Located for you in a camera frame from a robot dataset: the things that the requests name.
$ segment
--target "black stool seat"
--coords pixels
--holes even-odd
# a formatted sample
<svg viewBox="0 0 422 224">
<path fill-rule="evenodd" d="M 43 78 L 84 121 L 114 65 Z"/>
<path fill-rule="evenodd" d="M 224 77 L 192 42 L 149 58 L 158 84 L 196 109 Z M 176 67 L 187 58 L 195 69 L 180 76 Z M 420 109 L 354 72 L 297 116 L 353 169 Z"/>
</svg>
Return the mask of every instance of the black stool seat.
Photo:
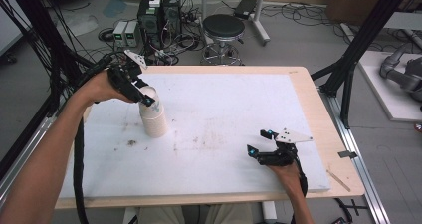
<svg viewBox="0 0 422 224">
<path fill-rule="evenodd" d="M 211 15 L 202 22 L 204 30 L 214 37 L 237 37 L 245 30 L 245 24 L 239 19 L 226 14 Z"/>
</svg>

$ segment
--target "stool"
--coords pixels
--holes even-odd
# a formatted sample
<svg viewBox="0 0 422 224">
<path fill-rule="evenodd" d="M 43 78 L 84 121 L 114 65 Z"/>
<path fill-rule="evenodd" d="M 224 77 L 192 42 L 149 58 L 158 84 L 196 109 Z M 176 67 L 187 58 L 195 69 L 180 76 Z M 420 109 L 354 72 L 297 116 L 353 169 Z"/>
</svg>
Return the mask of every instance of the stool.
<svg viewBox="0 0 422 224">
<path fill-rule="evenodd" d="M 227 42 L 240 40 L 245 32 L 245 25 L 239 19 L 226 14 L 211 15 L 204 19 L 204 34 L 214 43 L 202 51 L 202 61 L 214 65 L 243 65 L 239 58 L 239 51 Z"/>
</svg>

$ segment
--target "paper cup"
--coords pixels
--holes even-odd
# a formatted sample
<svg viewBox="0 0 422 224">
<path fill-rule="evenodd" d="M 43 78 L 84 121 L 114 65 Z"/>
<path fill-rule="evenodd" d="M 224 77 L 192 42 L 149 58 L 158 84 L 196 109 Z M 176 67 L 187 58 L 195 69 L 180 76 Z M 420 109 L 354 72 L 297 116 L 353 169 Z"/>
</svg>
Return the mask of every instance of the paper cup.
<svg viewBox="0 0 422 224">
<path fill-rule="evenodd" d="M 142 118 L 145 132 L 150 137 L 160 137 L 167 133 L 167 121 L 164 113 L 164 106 L 159 99 L 158 93 L 155 88 L 147 86 L 140 89 L 140 91 L 155 99 L 155 102 L 147 107 L 139 103 L 139 114 Z"/>
</svg>

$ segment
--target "human arm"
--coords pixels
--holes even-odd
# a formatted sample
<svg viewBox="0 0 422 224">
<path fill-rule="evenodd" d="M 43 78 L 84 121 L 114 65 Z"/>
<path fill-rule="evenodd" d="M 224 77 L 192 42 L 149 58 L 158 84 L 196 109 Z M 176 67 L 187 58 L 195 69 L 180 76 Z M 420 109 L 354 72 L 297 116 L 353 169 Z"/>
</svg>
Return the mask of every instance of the human arm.
<svg viewBox="0 0 422 224">
<path fill-rule="evenodd" d="M 129 102 L 101 72 L 67 101 L 12 184 L 0 210 L 0 223 L 49 223 L 62 188 L 79 122 L 93 102 L 118 98 Z"/>
<path fill-rule="evenodd" d="M 288 194 L 292 203 L 297 224 L 315 223 L 302 194 L 299 170 L 295 163 L 287 166 L 268 166 L 273 170 Z"/>
</svg>

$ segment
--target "leg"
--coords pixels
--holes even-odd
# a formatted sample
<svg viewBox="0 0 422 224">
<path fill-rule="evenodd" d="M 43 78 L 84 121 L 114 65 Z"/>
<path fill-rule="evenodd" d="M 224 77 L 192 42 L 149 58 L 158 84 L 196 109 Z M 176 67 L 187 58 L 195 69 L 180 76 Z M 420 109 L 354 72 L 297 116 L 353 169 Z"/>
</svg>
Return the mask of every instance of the leg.
<svg viewBox="0 0 422 224">
<path fill-rule="evenodd" d="M 181 206 L 141 207 L 139 224 L 184 224 Z"/>
<path fill-rule="evenodd" d="M 222 204 L 211 206 L 205 224 L 252 224 L 249 203 Z"/>
</svg>

